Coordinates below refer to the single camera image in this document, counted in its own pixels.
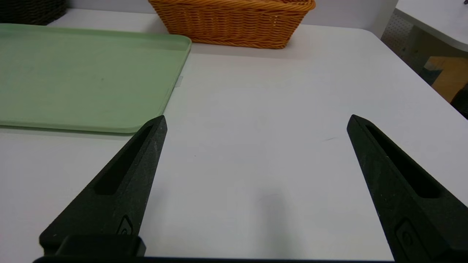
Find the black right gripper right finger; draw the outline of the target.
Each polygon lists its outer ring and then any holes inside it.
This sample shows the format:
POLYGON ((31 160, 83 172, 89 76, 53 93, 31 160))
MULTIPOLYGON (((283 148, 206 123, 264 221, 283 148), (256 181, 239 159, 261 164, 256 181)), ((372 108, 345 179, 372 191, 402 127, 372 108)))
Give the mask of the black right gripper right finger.
POLYGON ((347 133, 394 260, 466 263, 466 205, 374 123, 351 115, 347 133))

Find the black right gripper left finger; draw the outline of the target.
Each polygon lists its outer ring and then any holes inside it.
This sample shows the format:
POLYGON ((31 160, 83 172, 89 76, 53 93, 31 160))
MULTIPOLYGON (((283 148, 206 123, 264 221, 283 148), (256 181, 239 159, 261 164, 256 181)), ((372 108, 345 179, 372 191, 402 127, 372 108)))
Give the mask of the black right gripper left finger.
POLYGON ((167 133, 146 122, 40 234, 45 256, 143 256, 139 237, 167 133))

